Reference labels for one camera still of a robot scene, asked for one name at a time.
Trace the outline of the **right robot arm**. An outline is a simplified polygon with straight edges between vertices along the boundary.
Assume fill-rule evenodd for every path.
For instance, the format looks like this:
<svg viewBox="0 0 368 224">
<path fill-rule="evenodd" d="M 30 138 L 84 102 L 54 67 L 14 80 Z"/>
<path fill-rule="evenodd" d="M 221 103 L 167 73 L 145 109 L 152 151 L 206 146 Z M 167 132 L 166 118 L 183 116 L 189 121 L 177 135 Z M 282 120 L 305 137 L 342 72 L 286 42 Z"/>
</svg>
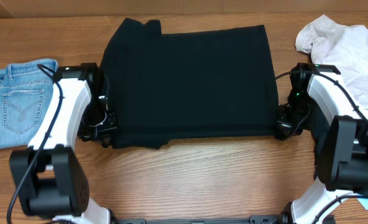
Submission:
<svg viewBox="0 0 368 224">
<path fill-rule="evenodd" d="M 320 109 L 329 124 L 316 155 L 311 187 L 290 202 L 275 223 L 334 223 L 331 212 L 349 198 L 368 199 L 368 116 L 334 65 L 298 63 L 286 73 L 288 101 L 280 105 L 274 137 L 312 130 Z"/>
</svg>

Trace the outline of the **black t-shirt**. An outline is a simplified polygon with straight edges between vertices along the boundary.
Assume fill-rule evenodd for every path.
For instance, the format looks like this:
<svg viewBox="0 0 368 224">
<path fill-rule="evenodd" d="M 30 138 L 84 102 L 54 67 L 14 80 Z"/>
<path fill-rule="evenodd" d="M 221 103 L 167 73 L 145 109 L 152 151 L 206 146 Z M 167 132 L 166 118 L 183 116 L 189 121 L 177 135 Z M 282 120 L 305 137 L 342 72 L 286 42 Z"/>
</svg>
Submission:
<svg viewBox="0 0 368 224">
<path fill-rule="evenodd" d="M 274 133 L 278 91 L 263 25 L 165 34 L 158 20 L 127 18 L 100 67 L 118 122 L 115 149 Z"/>
</svg>

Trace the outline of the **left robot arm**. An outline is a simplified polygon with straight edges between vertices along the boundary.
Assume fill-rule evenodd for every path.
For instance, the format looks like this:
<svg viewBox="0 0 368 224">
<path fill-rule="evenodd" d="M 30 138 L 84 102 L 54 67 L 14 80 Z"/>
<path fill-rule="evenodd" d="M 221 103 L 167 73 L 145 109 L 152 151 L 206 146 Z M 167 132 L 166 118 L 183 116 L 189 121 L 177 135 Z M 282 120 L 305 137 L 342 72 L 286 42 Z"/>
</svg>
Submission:
<svg viewBox="0 0 368 224">
<path fill-rule="evenodd" d="M 76 139 L 106 140 L 116 131 L 108 110 L 109 81 L 95 62 L 51 70 L 38 69 L 53 81 L 53 96 L 44 120 L 27 149 L 14 150 L 9 167 L 16 186 L 6 213 L 19 202 L 27 216 L 48 223 L 117 223 L 115 214 L 90 198 L 88 179 L 75 155 Z"/>
</svg>

